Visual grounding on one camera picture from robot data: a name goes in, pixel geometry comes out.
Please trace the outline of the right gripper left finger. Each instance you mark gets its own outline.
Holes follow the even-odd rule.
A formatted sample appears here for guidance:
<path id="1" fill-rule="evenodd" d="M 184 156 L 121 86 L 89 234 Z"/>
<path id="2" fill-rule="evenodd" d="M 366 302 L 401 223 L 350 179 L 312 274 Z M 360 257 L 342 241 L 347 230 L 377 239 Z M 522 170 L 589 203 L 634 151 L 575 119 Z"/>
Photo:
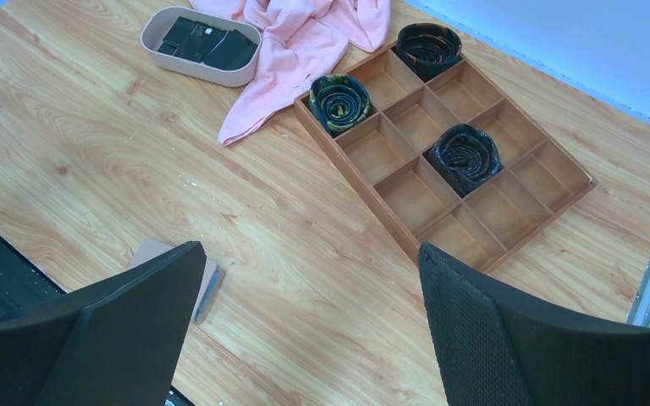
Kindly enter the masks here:
<path id="1" fill-rule="evenodd" d="M 0 316 L 0 405 L 163 405 L 207 256 L 183 243 Z"/>

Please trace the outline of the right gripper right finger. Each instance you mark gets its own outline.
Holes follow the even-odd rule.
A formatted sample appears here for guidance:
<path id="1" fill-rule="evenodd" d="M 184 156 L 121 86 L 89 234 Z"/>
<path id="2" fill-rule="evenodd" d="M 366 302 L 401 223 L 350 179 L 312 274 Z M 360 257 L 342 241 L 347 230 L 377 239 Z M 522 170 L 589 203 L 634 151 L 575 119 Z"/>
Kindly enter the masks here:
<path id="1" fill-rule="evenodd" d="M 422 244 L 417 264 L 451 405 L 650 405 L 650 328 L 539 299 Z"/>

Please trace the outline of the pink card holder wallet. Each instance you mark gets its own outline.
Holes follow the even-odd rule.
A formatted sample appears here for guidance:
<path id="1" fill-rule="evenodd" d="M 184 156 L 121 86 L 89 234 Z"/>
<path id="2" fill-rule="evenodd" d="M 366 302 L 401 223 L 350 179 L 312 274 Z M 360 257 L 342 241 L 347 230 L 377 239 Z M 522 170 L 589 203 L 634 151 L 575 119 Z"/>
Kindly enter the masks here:
<path id="1" fill-rule="evenodd" d="M 146 239 L 135 252 L 129 263 L 129 269 L 139 266 L 161 254 L 164 254 L 173 248 L 172 245 L 165 244 L 155 239 Z M 210 303 L 215 297 L 216 292 L 224 278 L 224 272 L 218 269 L 218 264 L 211 257 L 206 258 L 201 286 L 194 309 L 191 314 L 191 323 L 194 325 L 201 324 L 207 317 Z"/>

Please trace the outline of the beige oval card tray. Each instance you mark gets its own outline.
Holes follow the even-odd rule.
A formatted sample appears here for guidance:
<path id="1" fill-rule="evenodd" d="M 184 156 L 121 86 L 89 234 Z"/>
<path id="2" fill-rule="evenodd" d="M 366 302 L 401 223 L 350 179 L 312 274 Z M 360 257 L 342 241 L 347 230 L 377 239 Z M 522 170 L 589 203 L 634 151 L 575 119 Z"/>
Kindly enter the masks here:
<path id="1" fill-rule="evenodd" d="M 151 16 L 140 42 L 162 69 L 241 87 L 255 76 L 262 34 L 247 23 L 169 6 Z"/>

